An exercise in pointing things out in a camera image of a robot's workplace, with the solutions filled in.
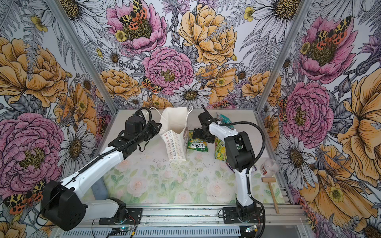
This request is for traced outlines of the white printed paper bag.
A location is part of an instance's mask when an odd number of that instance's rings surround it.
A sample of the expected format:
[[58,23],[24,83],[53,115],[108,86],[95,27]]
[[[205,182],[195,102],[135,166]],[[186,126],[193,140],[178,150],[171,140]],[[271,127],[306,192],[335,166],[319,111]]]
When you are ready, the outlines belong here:
[[193,106],[166,108],[159,112],[160,137],[165,143],[167,155],[171,162],[186,161],[187,146],[189,140],[188,117],[193,111]]

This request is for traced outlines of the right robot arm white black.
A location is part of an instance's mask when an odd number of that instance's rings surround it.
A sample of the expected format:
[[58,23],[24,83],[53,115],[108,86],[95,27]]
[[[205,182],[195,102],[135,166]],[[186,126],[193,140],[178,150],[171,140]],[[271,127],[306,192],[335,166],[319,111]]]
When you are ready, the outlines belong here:
[[223,124],[213,118],[202,107],[204,112],[199,114],[198,119],[201,123],[200,129],[193,130],[194,139],[202,139],[208,143],[214,143],[218,138],[225,144],[227,162],[233,169],[236,178],[237,196],[236,211],[241,221],[248,221],[257,212],[258,201],[251,194],[250,187],[250,169],[259,159],[264,149],[256,156],[252,148],[249,136],[246,132],[238,132],[230,128],[234,125],[250,125],[258,129],[263,134],[261,128],[252,122],[235,122]]

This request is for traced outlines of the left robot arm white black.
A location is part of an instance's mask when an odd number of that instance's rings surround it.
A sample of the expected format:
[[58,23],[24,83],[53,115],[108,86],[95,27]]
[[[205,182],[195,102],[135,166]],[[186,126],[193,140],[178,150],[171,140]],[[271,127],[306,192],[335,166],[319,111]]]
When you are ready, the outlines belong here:
[[63,180],[45,185],[39,214],[64,231],[70,231],[88,220],[110,219],[116,224],[124,223],[128,212],[121,200],[107,198],[83,202],[82,198],[112,168],[136,150],[141,150],[141,143],[148,143],[161,127],[161,123],[152,119],[149,108],[138,109],[126,120],[124,130],[100,155]]

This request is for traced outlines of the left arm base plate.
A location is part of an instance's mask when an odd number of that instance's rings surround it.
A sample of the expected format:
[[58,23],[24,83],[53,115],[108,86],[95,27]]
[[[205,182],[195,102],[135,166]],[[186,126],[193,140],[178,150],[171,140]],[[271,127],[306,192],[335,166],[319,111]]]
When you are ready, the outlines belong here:
[[142,218],[142,208],[128,207],[118,211],[112,218],[99,219],[99,225],[139,225]]

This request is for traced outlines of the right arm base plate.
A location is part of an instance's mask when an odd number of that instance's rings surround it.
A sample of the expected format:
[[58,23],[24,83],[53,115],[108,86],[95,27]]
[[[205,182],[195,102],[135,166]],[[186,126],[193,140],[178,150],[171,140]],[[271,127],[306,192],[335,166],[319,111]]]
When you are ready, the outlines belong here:
[[264,223],[264,215],[260,207],[223,207],[221,213],[225,224]]

